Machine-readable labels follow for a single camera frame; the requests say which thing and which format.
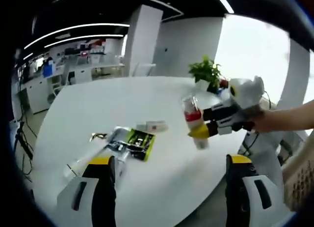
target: round table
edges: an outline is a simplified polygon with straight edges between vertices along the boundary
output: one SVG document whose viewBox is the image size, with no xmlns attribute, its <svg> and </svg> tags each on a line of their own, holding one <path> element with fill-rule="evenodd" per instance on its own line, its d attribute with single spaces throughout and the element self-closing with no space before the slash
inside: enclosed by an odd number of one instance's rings
<svg viewBox="0 0 314 227">
<path fill-rule="evenodd" d="M 198 150 L 190 138 L 180 99 L 194 90 L 194 80 L 134 77 L 98 80 L 64 88 L 40 128 L 33 158 L 36 203 L 52 217 L 57 195 L 67 185 L 65 165 L 85 153 L 93 132 L 143 121 L 164 120 L 147 162 L 130 158 L 117 188 L 117 227 L 173 227 L 211 194 L 226 171 L 226 155 L 243 141 L 240 130 L 209 140 Z M 201 109 L 219 102 L 208 92 L 196 93 Z"/>
</svg>

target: human arm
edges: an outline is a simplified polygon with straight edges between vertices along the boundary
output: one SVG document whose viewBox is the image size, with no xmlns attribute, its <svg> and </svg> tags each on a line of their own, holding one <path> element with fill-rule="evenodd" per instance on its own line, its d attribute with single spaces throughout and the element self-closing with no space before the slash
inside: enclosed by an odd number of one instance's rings
<svg viewBox="0 0 314 227">
<path fill-rule="evenodd" d="M 252 118 L 257 132 L 294 131 L 314 128 L 314 100 L 294 109 L 264 111 Z"/>
</svg>

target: green plant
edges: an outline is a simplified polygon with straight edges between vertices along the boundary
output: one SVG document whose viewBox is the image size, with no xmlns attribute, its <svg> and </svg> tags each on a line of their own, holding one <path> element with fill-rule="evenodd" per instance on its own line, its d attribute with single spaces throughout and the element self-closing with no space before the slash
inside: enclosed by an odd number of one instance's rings
<svg viewBox="0 0 314 227">
<path fill-rule="evenodd" d="M 215 64 L 207 55 L 204 55 L 202 62 L 196 62 L 189 65 L 189 73 L 195 78 L 195 82 L 198 82 L 199 80 L 207 81 L 209 82 L 210 87 L 217 90 L 219 88 L 220 76 L 218 66 L 220 65 Z"/>
</svg>

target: white pot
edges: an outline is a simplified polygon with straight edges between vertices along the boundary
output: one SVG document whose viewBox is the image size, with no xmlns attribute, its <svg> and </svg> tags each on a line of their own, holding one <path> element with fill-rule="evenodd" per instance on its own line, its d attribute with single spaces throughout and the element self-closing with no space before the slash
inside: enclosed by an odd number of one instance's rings
<svg viewBox="0 0 314 227">
<path fill-rule="evenodd" d="M 209 86 L 209 82 L 204 80 L 199 80 L 195 83 L 195 88 L 199 91 L 207 91 L 207 88 Z"/>
</svg>

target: bottle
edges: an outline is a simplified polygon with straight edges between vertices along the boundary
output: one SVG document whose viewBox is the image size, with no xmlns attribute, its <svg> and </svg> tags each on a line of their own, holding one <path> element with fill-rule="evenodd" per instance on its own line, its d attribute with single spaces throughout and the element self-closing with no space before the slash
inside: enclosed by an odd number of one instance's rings
<svg viewBox="0 0 314 227">
<path fill-rule="evenodd" d="M 196 97 L 189 95 L 182 99 L 182 107 L 185 116 L 185 121 L 190 131 L 204 124 L 201 110 L 197 107 Z M 205 149 L 209 147 L 208 139 L 193 138 L 197 149 Z"/>
</svg>

